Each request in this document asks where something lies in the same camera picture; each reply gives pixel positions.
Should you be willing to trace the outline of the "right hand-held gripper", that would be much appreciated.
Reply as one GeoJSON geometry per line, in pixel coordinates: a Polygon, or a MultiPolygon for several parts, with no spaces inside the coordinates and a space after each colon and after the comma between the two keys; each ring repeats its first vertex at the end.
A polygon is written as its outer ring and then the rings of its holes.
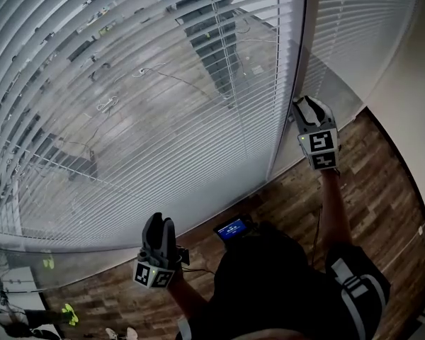
{"type": "Polygon", "coordinates": [[[301,96],[293,100],[293,116],[297,123],[298,142],[310,166],[315,171],[337,169],[339,155],[339,134],[331,108],[311,96],[301,96]],[[318,121],[308,122],[300,104],[306,101],[318,121]]]}

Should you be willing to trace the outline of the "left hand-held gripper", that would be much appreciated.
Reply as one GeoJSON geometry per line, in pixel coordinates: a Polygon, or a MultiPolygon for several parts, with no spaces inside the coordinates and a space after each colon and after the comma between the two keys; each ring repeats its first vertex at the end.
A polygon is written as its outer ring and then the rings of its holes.
{"type": "Polygon", "coordinates": [[[176,245],[173,220],[153,214],[142,231],[142,248],[135,261],[134,282],[146,288],[167,288],[183,264],[190,264],[189,250],[176,245]]]}

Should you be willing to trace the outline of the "person's right forearm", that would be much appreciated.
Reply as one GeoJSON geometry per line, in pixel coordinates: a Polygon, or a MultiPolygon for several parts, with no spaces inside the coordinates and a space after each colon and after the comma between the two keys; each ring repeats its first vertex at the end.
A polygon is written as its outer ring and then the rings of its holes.
{"type": "Polygon", "coordinates": [[[335,169],[321,171],[322,214],[319,236],[326,256],[342,244],[352,244],[351,227],[346,214],[339,175],[335,169]]]}

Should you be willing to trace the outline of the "person's left forearm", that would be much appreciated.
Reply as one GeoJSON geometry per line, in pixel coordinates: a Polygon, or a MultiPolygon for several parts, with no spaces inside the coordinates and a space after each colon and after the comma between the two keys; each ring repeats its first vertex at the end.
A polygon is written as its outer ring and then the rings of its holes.
{"type": "Polygon", "coordinates": [[[178,269],[166,288],[186,319],[196,317],[208,306],[208,301],[184,278],[183,269],[178,269]]]}

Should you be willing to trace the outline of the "black device with blue screen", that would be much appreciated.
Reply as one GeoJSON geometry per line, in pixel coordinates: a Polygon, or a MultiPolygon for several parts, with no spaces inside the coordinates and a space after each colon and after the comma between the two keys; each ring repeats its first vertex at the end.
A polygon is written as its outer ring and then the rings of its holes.
{"type": "Polygon", "coordinates": [[[253,228],[254,221],[250,215],[236,215],[216,226],[214,233],[228,246],[249,234],[253,228]]]}

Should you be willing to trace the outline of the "black office chair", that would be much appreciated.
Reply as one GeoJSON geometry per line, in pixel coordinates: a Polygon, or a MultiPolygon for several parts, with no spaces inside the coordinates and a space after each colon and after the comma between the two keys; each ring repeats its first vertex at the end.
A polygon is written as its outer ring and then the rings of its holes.
{"type": "Polygon", "coordinates": [[[200,4],[180,16],[184,33],[210,75],[217,92],[231,99],[239,69],[234,12],[228,7],[233,0],[178,0],[166,8],[177,11],[200,4]]]}

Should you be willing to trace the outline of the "person's black shirt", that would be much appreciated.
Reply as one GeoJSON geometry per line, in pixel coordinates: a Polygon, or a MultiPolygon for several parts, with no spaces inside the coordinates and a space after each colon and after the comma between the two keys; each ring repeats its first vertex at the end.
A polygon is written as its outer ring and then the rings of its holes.
{"type": "Polygon", "coordinates": [[[276,229],[238,239],[215,272],[208,306],[188,320],[191,340],[238,340],[265,330],[307,340],[372,340],[390,283],[364,250],[342,244],[325,269],[276,229]]]}

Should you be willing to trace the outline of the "grey window frame post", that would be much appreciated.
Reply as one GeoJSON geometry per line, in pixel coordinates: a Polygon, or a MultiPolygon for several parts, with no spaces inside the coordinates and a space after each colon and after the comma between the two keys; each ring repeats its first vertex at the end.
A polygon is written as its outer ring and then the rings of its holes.
{"type": "Polygon", "coordinates": [[[286,61],[285,64],[279,64],[283,71],[276,81],[277,93],[284,96],[284,121],[278,135],[278,146],[266,174],[267,181],[273,180],[304,158],[297,139],[299,131],[295,119],[290,122],[288,116],[293,115],[293,100],[302,93],[315,35],[318,4],[319,0],[293,0],[295,17],[291,23],[291,36],[286,38],[282,30],[278,32],[279,57],[286,61]]]}

